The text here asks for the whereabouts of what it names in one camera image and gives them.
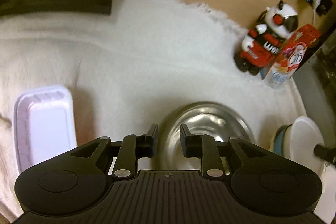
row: light purple plastic tray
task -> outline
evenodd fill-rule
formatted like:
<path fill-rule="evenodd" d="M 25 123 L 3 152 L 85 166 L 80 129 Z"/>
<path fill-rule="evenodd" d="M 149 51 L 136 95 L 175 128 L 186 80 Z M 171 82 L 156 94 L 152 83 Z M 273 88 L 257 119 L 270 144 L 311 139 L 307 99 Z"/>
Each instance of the light purple plastic tray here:
<path fill-rule="evenodd" d="M 14 106 L 19 172 L 77 147 L 72 97 L 63 86 L 28 90 Z"/>

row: red eye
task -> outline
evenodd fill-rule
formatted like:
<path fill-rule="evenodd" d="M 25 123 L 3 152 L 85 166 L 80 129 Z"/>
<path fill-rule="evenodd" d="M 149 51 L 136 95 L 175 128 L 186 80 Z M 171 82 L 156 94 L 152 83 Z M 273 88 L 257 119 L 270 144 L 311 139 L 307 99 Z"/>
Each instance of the red eye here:
<path fill-rule="evenodd" d="M 280 26 L 280 25 L 283 24 L 283 22 L 284 22 L 284 18 L 283 18 L 281 15 L 275 15 L 275 16 L 273 17 L 273 21 L 274 21 L 274 23 L 275 23 L 276 25 Z"/>

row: power cord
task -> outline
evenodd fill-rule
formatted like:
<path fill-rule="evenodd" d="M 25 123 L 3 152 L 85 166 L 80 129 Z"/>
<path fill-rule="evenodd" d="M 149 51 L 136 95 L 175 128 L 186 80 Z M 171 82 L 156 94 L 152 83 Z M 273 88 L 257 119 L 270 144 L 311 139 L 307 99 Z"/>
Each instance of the power cord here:
<path fill-rule="evenodd" d="M 321 0 L 311 0 L 313 6 L 313 24 L 315 24 L 316 8 L 321 4 Z"/>

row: white cloth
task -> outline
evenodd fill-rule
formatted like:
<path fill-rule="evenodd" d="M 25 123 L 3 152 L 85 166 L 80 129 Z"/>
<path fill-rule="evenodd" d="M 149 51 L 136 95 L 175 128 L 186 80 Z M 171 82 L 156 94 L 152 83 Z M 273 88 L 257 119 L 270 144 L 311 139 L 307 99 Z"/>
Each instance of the white cloth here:
<path fill-rule="evenodd" d="M 279 126 L 305 115 L 293 80 L 275 91 L 236 68 L 232 57 L 246 30 L 204 4 L 113 0 L 111 16 L 7 17 L 0 33 L 2 117 L 11 117 L 23 90 L 65 85 L 73 94 L 78 145 L 144 133 L 174 108 L 201 100 L 236 110 L 266 148 Z M 8 124 L 0 130 L 0 201 L 12 221 L 21 213 L 13 192 L 17 171 Z"/>

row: metal bowl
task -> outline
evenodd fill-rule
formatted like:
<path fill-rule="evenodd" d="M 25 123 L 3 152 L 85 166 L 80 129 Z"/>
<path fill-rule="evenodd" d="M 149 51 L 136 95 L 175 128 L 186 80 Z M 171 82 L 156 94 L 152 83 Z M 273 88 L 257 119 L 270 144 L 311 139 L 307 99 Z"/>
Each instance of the metal bowl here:
<path fill-rule="evenodd" d="M 179 130 L 182 123 L 192 134 L 208 134 L 216 141 L 226 142 L 234 136 L 254 142 L 246 122 L 232 109 L 213 102 L 196 102 L 174 110 L 160 124 L 157 156 L 152 161 L 154 169 L 200 169 L 200 159 L 183 156 Z"/>

